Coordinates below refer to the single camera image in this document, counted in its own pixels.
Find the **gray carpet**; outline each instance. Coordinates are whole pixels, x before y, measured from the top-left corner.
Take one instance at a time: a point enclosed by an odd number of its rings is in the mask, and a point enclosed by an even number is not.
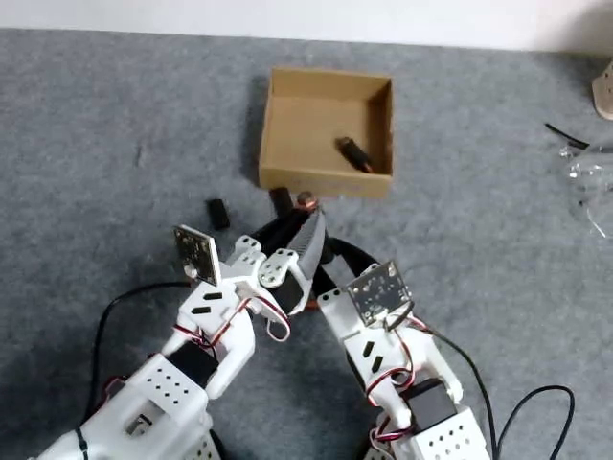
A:
[[[606,60],[22,31],[0,32],[0,456],[37,454],[74,426],[103,306],[180,276],[174,224],[210,232],[203,201],[222,196],[233,225],[213,233],[225,257],[272,218],[254,180],[277,64],[394,77],[393,191],[327,200],[330,232],[397,259],[418,314],[480,366],[499,430],[529,390],[568,384],[578,409],[560,458],[610,458],[611,246],[569,211],[558,140],[542,125],[611,131],[589,93]],[[118,309],[102,374],[129,374],[158,350],[186,295]],[[256,355],[210,404],[231,458],[351,459],[374,412],[322,315],[296,318],[284,345],[256,329]],[[469,370],[443,352],[484,422]],[[506,458],[548,458],[566,406],[548,395],[528,407]]]

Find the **black cable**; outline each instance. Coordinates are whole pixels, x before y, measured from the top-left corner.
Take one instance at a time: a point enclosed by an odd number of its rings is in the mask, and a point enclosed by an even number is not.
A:
[[[502,443],[505,440],[505,436],[507,436],[507,432],[509,431],[511,424],[515,420],[515,417],[517,416],[517,413],[520,411],[520,409],[534,396],[540,393],[545,393],[546,391],[563,391],[569,397],[568,415],[566,416],[566,422],[564,422],[564,427],[562,428],[562,432],[560,433],[559,438],[557,438],[556,447],[554,448],[554,451],[549,457],[549,460],[555,460],[557,458],[557,455],[559,454],[559,451],[560,449],[562,449],[562,445],[566,440],[566,435],[568,434],[568,430],[571,427],[571,423],[573,422],[573,415],[575,414],[575,394],[573,393],[573,390],[563,385],[547,385],[541,386],[540,388],[536,388],[535,390],[528,393],[520,402],[517,403],[512,413],[510,414],[509,419],[505,423],[505,427],[502,429],[502,434],[500,435],[500,439],[498,439],[498,446],[496,447],[496,452],[494,453],[494,458],[492,460],[500,459],[500,455],[502,454]]]
[[[410,299],[409,305],[406,306],[406,309],[404,309],[404,311],[398,316],[398,318],[394,320],[392,324],[388,326],[387,322],[383,322],[383,327],[385,328],[385,331],[387,332],[393,331],[400,324],[402,324],[402,322],[409,316],[411,311],[413,311],[414,307],[415,307],[415,302],[413,301],[413,299]]]
[[[440,341],[446,343],[448,346],[453,348],[456,352],[458,352],[458,354],[460,354],[461,357],[464,358],[464,360],[468,363],[468,366],[470,366],[470,369],[472,370],[472,373],[474,374],[475,379],[477,379],[477,384],[479,385],[479,389],[481,390],[483,399],[486,402],[486,412],[488,413],[489,443],[491,445],[491,453],[493,456],[494,452],[496,452],[496,447],[497,447],[496,426],[494,424],[494,413],[491,408],[491,400],[489,399],[488,390],[486,389],[486,385],[483,383],[483,380],[481,379],[481,374],[479,373],[479,369],[477,368],[477,365],[472,361],[468,353],[465,352],[462,348],[460,348],[459,345],[456,345],[454,342],[452,342],[450,339],[448,339],[447,337],[445,337],[438,331],[432,329],[430,326],[427,326],[426,332],[434,335]]]
[[[83,437],[83,432],[80,430],[80,426],[75,428],[75,433],[77,433],[77,439],[79,440],[79,449],[83,454],[83,460],[89,460],[89,454],[87,451],[89,450],[89,446],[87,446],[87,441]]]
[[[566,134],[564,131],[556,128],[555,126],[549,123],[546,123],[545,127],[548,128],[551,132],[554,132],[555,134],[557,134],[558,136],[562,136],[564,139],[569,141],[573,147],[577,147],[578,149],[581,149],[581,150],[585,150],[588,147],[590,147],[590,145],[587,142],[583,142],[577,139],[576,137],[571,136],[570,134]]]
[[[534,396],[540,393],[544,393],[546,391],[563,391],[568,394],[570,398],[568,416],[566,417],[566,422],[564,423],[564,427],[562,428],[559,438],[557,439],[556,446],[554,447],[554,451],[552,455],[549,457],[549,460],[555,460],[557,458],[557,455],[559,454],[559,451],[562,449],[562,445],[564,444],[564,441],[566,440],[566,435],[568,434],[568,430],[570,429],[571,423],[573,422],[573,415],[575,414],[575,395],[573,391],[570,388],[563,386],[563,385],[547,385],[547,386],[542,386],[540,388],[536,388],[535,390],[531,391],[515,406],[511,415],[507,419],[505,426],[503,427],[500,438],[496,439],[494,415],[493,415],[493,410],[491,408],[491,400],[489,398],[488,390],[486,389],[486,386],[483,383],[483,380],[481,379],[481,374],[479,373],[479,369],[477,368],[476,364],[470,358],[468,353],[465,352],[462,348],[460,348],[459,345],[455,344],[450,339],[448,339],[447,337],[445,337],[438,331],[433,330],[429,326],[426,325],[426,327],[427,327],[427,329],[425,330],[426,333],[434,335],[439,340],[446,343],[449,347],[453,348],[456,352],[460,354],[460,356],[464,358],[464,360],[470,366],[470,369],[472,370],[472,373],[474,374],[475,379],[477,379],[477,384],[479,385],[479,389],[481,390],[483,399],[486,402],[486,412],[488,413],[489,443],[491,446],[492,460],[500,460],[500,455],[502,453],[502,443],[504,442],[505,437],[507,436],[507,432],[509,431],[511,424],[515,420],[517,413],[524,406],[525,403],[527,403]]]
[[[96,331],[96,339],[94,340],[94,347],[92,349],[92,369],[91,369],[91,380],[89,383],[89,395],[87,397],[87,406],[85,406],[85,412],[83,414],[83,418],[80,422],[80,425],[83,425],[87,419],[91,416],[94,411],[94,407],[96,405],[96,394],[98,392],[98,380],[100,379],[100,347],[102,344],[102,334],[104,333],[104,326],[106,325],[106,321],[108,320],[108,316],[111,314],[113,309],[119,304],[121,301],[133,297],[138,294],[142,294],[143,292],[149,292],[150,290],[162,289],[162,288],[190,288],[192,285],[189,282],[184,281],[174,281],[167,283],[153,283],[151,285],[140,286],[135,289],[129,290],[128,292],[115,297],[110,304],[106,306],[104,311],[102,312],[102,316],[100,318],[100,322],[98,323],[98,329]]]

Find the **screw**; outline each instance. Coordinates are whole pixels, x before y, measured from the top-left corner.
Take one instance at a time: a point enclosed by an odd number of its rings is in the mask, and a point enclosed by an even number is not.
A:
[[[300,192],[296,197],[298,207],[306,211],[313,211],[317,208],[317,198],[311,192]]]
[[[198,276],[198,270],[192,264],[183,265],[183,271],[190,278],[197,278]]]

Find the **open cardboard box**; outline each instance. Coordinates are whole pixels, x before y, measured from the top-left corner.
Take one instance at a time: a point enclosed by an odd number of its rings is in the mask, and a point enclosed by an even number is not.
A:
[[[357,171],[336,147],[345,136],[374,173]],[[392,182],[392,80],[325,70],[275,68],[268,88],[260,185],[317,196],[384,197]]]

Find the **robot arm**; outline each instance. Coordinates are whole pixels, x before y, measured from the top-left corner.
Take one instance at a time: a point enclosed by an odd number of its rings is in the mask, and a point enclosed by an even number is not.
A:
[[[268,243],[272,254],[266,254],[266,238],[243,236],[226,263],[217,259],[212,238],[177,227],[186,273],[199,284],[179,308],[170,339],[129,379],[107,387],[98,411],[38,460],[219,459],[206,408],[255,351],[248,311],[265,318],[272,338],[285,341],[288,315],[305,307],[321,257],[324,215],[294,217],[286,231],[297,233],[287,248]],[[271,323],[283,325],[285,335],[274,335]]]
[[[472,412],[460,405],[458,378],[425,325],[405,315],[413,301],[393,262],[318,302],[366,397],[383,409],[366,459],[489,460]]]

